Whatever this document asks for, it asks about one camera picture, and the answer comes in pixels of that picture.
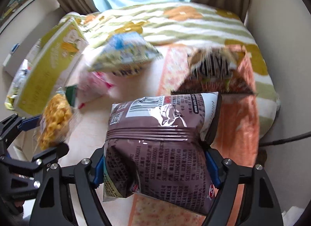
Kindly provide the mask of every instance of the metal screw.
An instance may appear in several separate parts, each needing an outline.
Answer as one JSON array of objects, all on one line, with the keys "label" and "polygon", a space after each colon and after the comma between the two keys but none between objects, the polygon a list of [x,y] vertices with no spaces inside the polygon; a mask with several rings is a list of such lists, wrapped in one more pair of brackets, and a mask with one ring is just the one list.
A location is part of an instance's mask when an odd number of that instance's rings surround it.
[{"label": "metal screw", "polygon": [[57,169],[57,167],[58,167],[58,164],[52,164],[50,168],[51,168],[52,170],[55,170],[55,169]]},{"label": "metal screw", "polygon": [[35,189],[38,189],[39,187],[41,186],[41,183],[40,183],[40,181],[35,181],[34,182],[34,187],[35,187]]},{"label": "metal screw", "polygon": [[260,171],[262,170],[262,165],[255,165],[255,168]]},{"label": "metal screw", "polygon": [[84,158],[81,160],[82,165],[87,165],[90,162],[90,159]]},{"label": "metal screw", "polygon": [[37,164],[37,165],[41,165],[41,164],[42,164],[42,160],[41,160],[41,159],[37,159],[37,160],[36,160],[36,164]]},{"label": "metal screw", "polygon": [[226,165],[231,165],[231,164],[232,164],[232,160],[229,159],[229,158],[225,158],[225,159],[224,159],[224,163],[225,163]]}]

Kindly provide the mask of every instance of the wall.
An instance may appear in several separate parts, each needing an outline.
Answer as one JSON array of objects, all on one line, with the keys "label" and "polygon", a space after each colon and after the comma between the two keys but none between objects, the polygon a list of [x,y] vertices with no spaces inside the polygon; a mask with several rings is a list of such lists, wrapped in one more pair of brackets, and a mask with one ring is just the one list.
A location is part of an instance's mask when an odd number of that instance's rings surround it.
[{"label": "wall", "polygon": [[[21,43],[49,12],[58,7],[57,0],[35,0],[22,10],[0,34],[0,64],[4,62],[14,44]],[[0,73],[0,120],[2,120],[12,114],[3,106],[12,77],[2,68]]]},{"label": "wall", "polygon": [[[281,109],[261,142],[311,130],[311,15],[302,0],[253,0],[248,28],[267,63]],[[281,209],[305,208],[311,198],[311,138],[267,147],[266,171]]]}]

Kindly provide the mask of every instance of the barcode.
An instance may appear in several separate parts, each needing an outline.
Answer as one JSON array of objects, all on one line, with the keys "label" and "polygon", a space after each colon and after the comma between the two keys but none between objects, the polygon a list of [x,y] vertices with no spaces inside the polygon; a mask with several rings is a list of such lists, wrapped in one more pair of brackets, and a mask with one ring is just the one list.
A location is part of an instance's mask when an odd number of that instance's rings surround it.
[{"label": "barcode", "polygon": [[162,97],[144,97],[135,100],[126,117],[151,116],[150,110],[163,106],[164,96]]}]

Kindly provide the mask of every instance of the framed picture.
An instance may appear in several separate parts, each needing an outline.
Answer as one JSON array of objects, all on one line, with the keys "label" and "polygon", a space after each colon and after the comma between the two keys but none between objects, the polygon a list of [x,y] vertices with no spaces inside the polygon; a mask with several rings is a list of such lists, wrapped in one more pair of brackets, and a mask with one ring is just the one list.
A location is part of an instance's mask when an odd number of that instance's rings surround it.
[{"label": "framed picture", "polygon": [[0,17],[0,34],[15,16],[17,16],[32,1],[34,0],[10,0],[10,3]]}]

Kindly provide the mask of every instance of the mattress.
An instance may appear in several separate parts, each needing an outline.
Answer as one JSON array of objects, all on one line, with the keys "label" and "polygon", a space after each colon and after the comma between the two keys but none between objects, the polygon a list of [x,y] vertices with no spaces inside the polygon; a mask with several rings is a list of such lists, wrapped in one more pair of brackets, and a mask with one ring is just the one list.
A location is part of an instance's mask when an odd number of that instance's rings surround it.
[{"label": "mattress", "polygon": [[185,2],[129,6],[107,10],[101,15],[104,16],[104,20],[96,30],[85,34],[92,48],[102,46],[110,32],[129,21],[133,23],[144,21],[142,36],[155,46],[244,45],[252,56],[260,137],[269,130],[278,108],[278,95],[258,45],[237,15],[206,5]]}]

